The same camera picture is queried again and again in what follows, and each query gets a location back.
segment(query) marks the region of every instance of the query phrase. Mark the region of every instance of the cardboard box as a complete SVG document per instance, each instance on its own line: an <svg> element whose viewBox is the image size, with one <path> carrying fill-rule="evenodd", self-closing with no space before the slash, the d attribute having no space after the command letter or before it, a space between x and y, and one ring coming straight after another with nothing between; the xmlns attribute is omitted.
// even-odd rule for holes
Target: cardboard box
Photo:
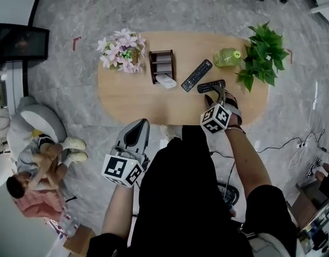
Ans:
<svg viewBox="0 0 329 257"><path fill-rule="evenodd" d="M89 241L95 237L95 233L92 229L80 225L75 235L68 239L63 247L67 249L73 255L85 257L87 255Z"/></svg>

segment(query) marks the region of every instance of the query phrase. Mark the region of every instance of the wooden holder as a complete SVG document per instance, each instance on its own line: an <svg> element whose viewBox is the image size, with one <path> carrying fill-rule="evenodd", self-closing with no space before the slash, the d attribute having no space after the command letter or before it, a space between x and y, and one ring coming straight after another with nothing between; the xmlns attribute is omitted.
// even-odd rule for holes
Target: wooden holder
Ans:
<svg viewBox="0 0 329 257"><path fill-rule="evenodd" d="M165 73L175 81L173 50L149 51L150 72L153 84L158 84L157 74Z"/></svg>

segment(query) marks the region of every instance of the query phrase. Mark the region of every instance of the person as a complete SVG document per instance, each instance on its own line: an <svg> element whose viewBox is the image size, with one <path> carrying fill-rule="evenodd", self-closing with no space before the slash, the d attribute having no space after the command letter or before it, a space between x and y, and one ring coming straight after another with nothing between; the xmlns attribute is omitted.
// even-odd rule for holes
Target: person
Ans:
<svg viewBox="0 0 329 257"><path fill-rule="evenodd" d="M69 153L65 161L58 164L58 156L65 149L85 150L86 144L77 138L67 137L63 143L55 144L51 137L41 134L18 155L17 174L6 181L8 192L20 199L27 190L56 190L72 162L87 160L83 152Z"/></svg>
<svg viewBox="0 0 329 257"><path fill-rule="evenodd" d="M328 173L327 176L324 175L318 169L323 167L323 169ZM315 178L320 182L319 190L329 198L329 164L323 163L321 158L317 158L315 164L312 164L309 168L307 178L315 175Z"/></svg>
<svg viewBox="0 0 329 257"><path fill-rule="evenodd" d="M225 134L246 197L240 232L218 189L213 161L200 126L183 126L182 137L163 127L169 143L156 154L139 192L139 214L130 247L134 188L117 185L102 234L87 256L252 256L245 233L269 233L291 256L296 231L280 189L272 186L259 155L232 114Z"/></svg>

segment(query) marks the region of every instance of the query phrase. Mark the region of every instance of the oval table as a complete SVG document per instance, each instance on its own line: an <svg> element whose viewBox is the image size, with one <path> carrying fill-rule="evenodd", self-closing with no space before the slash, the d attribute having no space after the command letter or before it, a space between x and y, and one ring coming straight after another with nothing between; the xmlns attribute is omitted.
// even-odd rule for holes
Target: oval table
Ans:
<svg viewBox="0 0 329 257"><path fill-rule="evenodd" d="M213 63L213 55L222 48L235 48L245 57L247 40L232 36L196 32L144 32L146 58L144 73L123 73L98 67L99 97L105 109L117 120L128 124L146 118L151 124L199 125L200 115L207 110L204 94L197 85L224 79L226 89L236 98L242 111L243 124L259 117L268 99L268 84L254 79L251 94L244 85L236 82L240 67L213 67L189 91L181 84L204 59ZM165 89L154 85L149 66L149 51L173 50L177 86ZM208 92L214 100L217 94Z"/></svg>

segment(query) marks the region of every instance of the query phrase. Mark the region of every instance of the green plant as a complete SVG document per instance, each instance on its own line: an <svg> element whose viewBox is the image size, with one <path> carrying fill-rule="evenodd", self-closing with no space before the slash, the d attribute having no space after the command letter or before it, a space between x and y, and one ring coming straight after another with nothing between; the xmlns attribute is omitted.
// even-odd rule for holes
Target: green plant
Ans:
<svg viewBox="0 0 329 257"><path fill-rule="evenodd" d="M249 27L256 34L249 37L250 47L245 46L247 54L247 57L243 59L245 70L241 70L237 77L237 81L243 82L249 92L254 82L254 76L262 82L274 86L274 79L277 76L273 70L273 63L277 72L284 70L282 60L288 53L282 48L282 36L271 31L268 23L262 26L257 25L257 28Z"/></svg>

